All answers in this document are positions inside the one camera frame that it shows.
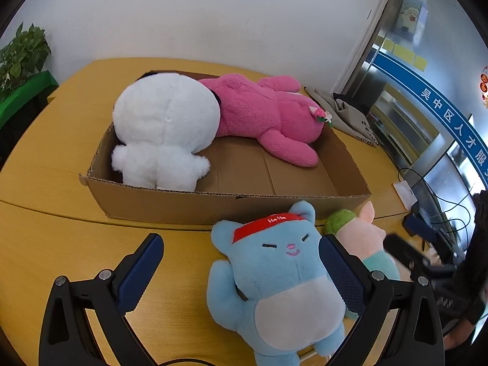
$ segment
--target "gray cloth bag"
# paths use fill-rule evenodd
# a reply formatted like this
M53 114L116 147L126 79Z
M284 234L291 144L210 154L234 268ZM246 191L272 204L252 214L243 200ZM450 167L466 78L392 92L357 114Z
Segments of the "gray cloth bag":
M369 127L368 120L362 112L341 99L334 100L331 95L320 89L305 87L305 91L323 109L332 114L332 124L334 128L366 144L372 146L378 145L378 141Z

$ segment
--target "yellow sticky note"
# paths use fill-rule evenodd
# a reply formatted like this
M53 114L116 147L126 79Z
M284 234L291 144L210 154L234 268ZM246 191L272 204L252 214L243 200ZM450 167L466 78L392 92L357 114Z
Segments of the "yellow sticky note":
M415 58L414 51L408 50L407 48L402 47L398 44L395 44L395 47L393 48L393 54L410 64L413 63L413 60Z
M427 61L423 57L417 55L413 61L413 65L423 72L427 67Z
M382 48L386 49L388 52L393 51L393 47L395 46L395 43L391 40L386 39L385 42L383 43Z

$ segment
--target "blue gripper pad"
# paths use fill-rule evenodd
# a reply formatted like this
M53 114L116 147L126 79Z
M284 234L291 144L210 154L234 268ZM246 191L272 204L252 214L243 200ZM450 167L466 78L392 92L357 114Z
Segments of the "blue gripper pad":
M319 256L347 309L362 315L366 310L364 286L327 236L319 242Z
M124 261L127 259L131 263L131 268L118 284L117 309L121 315L136 308L163 259L163 253L163 239L157 234L150 234L134 254L126 256L119 264L122 267L120 270L124 271Z

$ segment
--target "blue banner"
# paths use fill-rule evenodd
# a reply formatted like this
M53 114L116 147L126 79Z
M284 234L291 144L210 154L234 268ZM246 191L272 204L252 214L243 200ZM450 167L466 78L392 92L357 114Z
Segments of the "blue banner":
M373 66L426 106L458 142L488 189L488 148L478 132L446 97L407 66L379 52Z

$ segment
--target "yellow table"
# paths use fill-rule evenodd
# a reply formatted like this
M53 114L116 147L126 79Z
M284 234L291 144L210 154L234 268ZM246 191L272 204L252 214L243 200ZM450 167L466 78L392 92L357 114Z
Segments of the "yellow table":
M379 219L380 227L401 231L399 217ZM37 365L42 318L55 278L90 279L114 268L150 232L164 239L164 258L135 311L127 319L158 363L196 357L218 366L250 366L251 348L237 333L218 326L206 306L212 263L223 256L209 232L148 230L77 221L29 211L0 201L0 325L28 366ZM94 312L89 313L106 361L117 361ZM390 313L366 366L381 353L394 319ZM346 320L346 327L352 321ZM314 356L303 366L323 366Z
M112 109L124 88L149 70L183 70L222 75L241 73L252 80L263 74L230 66L162 58L98 60L64 82L50 104L22 136L0 172L0 200L26 209L77 220L138 227L180 228L110 219L78 180L86 173ZM364 175L377 216L404 211L392 183L397 171L381 148L336 132ZM208 229L187 226L186 229Z
M116 98L141 73L158 69L263 77L177 59L108 59L88 65L56 90L0 172L0 326L28 366L37 364L42 317L53 280L61 274L72 281L83 280L114 268L150 231L163 236L165 256L137 309L127 318L155 360L197 357L218 366L254 364L252 350L236 333L216 325L206 307L209 268L222 257L211 244L210 227L110 219L78 181L111 122ZM336 133L371 189L376 216L404 212L391 185L397 173L386 154ZM401 216L394 216L379 218L375 224L406 237L400 221ZM89 317L107 362L117 365L94 314ZM392 317L367 366L378 358ZM319 356L302 363L323 364Z

